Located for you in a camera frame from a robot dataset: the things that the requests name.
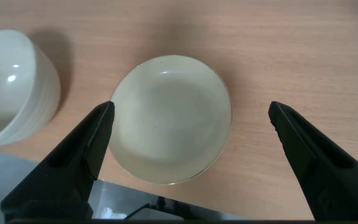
table surface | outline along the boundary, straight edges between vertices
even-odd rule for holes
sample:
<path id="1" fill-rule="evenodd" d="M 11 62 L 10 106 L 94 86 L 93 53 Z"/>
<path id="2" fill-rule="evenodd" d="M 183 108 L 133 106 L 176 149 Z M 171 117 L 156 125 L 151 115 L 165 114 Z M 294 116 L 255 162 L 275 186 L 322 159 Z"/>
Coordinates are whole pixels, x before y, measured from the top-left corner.
<path id="1" fill-rule="evenodd" d="M 46 127 L 2 152 L 41 161 L 132 68 L 177 54 L 207 63 L 229 88 L 224 152 L 195 179 L 153 185 L 108 151 L 100 179 L 250 219 L 312 219 L 270 124 L 271 101 L 358 160 L 358 0 L 0 0 L 0 29 L 24 32 L 51 58 L 63 93 Z"/>

wooden table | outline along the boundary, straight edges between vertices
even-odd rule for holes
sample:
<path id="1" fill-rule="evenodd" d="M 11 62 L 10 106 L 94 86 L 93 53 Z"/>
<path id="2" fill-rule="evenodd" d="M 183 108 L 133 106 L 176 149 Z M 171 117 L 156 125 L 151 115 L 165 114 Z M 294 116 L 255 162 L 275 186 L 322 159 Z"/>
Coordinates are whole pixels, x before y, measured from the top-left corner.
<path id="1" fill-rule="evenodd" d="M 63 88 L 54 119 L 2 152 L 41 161 L 132 68 L 178 54 L 212 66 L 229 88 L 223 154 L 191 181 L 152 185 L 108 151 L 101 179 L 251 219 L 312 219 L 267 115 L 273 100 L 358 160 L 358 0 L 0 0 L 0 29 L 28 34 Z"/>

white plate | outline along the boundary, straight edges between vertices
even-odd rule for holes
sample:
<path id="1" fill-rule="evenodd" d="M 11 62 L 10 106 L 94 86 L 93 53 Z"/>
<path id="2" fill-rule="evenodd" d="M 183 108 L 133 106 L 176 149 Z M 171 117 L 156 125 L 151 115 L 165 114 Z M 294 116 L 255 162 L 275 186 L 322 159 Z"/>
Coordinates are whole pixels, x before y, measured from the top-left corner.
<path id="1" fill-rule="evenodd" d="M 221 78 L 199 60 L 169 55 L 120 82 L 110 149 L 132 175 L 155 184 L 188 180 L 219 156 L 232 124 Z"/>

ceramic plate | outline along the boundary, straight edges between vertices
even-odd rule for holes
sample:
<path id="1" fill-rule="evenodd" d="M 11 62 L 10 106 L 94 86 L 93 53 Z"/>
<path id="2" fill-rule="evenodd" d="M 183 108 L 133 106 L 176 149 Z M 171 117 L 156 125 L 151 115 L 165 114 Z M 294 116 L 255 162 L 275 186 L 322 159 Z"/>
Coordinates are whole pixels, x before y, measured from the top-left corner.
<path id="1" fill-rule="evenodd" d="M 203 62 L 184 56 L 140 64 L 111 101 L 111 152 L 125 170 L 155 184 L 182 182 L 208 168 L 232 124 L 224 82 Z"/>

white bowl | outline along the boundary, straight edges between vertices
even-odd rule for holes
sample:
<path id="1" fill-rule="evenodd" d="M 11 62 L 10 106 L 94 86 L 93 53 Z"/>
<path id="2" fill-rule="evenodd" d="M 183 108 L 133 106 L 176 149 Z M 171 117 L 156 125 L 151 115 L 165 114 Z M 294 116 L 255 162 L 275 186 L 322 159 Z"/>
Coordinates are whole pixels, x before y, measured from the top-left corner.
<path id="1" fill-rule="evenodd" d="M 132 175 L 155 184 L 200 174 L 219 156 L 231 129 L 224 82 L 189 57 L 142 63 L 120 82 L 111 101 L 114 157 Z"/>
<path id="2" fill-rule="evenodd" d="M 60 81 L 45 54 L 24 34 L 0 30 L 0 145 L 42 128 L 59 98 Z"/>

